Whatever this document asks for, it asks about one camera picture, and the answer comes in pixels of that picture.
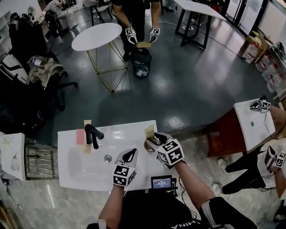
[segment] white sneaker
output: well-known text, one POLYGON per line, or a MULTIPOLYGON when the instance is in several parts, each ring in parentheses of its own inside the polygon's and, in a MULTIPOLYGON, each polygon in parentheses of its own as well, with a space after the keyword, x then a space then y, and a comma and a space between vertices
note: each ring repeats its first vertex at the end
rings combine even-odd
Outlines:
POLYGON ((211 186, 211 189, 214 193, 223 195, 223 186, 221 184, 213 183, 213 185, 211 186))
POLYGON ((226 167, 228 166, 227 161, 224 160, 222 157, 220 157, 220 158, 218 159, 218 165, 219 165, 219 167, 223 170, 223 172, 224 172, 225 174, 227 174, 227 171, 226 171, 226 167))

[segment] faucet handle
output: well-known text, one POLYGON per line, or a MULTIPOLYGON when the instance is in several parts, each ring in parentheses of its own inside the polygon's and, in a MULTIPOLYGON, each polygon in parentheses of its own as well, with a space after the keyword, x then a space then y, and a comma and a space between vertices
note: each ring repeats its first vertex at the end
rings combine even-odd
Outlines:
POLYGON ((86 124, 84 127, 84 131, 86 134, 86 144, 91 144, 93 143, 93 148, 98 149, 99 146, 97 144, 97 139, 99 140, 104 138, 104 134, 100 131, 98 131, 94 126, 91 124, 86 124))

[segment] black trash can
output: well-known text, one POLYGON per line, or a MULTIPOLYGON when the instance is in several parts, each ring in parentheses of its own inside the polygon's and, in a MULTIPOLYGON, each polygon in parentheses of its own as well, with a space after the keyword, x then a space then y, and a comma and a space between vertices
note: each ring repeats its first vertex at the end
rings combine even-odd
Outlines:
POLYGON ((152 57, 149 53, 147 55, 139 52, 134 53, 131 57, 131 62, 136 77, 143 79, 149 75, 151 59, 152 57))

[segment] black pants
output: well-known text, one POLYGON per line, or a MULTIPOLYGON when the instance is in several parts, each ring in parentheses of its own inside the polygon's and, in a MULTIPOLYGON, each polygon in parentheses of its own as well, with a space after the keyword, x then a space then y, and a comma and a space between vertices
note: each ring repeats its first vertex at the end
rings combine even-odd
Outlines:
MULTIPOLYGON (((134 8, 126 8, 123 6, 123 12, 136 32, 137 41, 144 41, 145 6, 143 4, 139 4, 134 8)), ((117 19, 117 22, 122 27, 120 37, 124 45, 124 51, 128 52, 133 50, 135 45, 131 44, 125 35, 126 26, 119 19, 117 19)))
POLYGON ((247 171, 233 182, 224 186, 224 194, 236 193, 246 188, 264 188, 266 186, 257 167, 257 155, 261 153, 260 148, 258 147, 255 151, 243 155, 236 162, 226 167, 228 173, 245 169, 247 171))

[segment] white sink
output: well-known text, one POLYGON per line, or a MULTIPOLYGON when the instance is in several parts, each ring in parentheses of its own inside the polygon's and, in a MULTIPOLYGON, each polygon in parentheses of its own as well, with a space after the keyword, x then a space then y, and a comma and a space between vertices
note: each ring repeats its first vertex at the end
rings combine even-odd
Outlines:
POLYGON ((91 153, 83 153, 83 146, 76 145, 76 130, 58 132, 59 182, 63 187, 110 191, 113 187, 112 168, 122 151, 138 149, 136 177, 126 190, 151 188, 151 176, 164 175, 164 167, 154 153, 144 148, 144 129, 155 121, 99 127, 104 133, 97 139, 99 149, 91 146, 91 153))

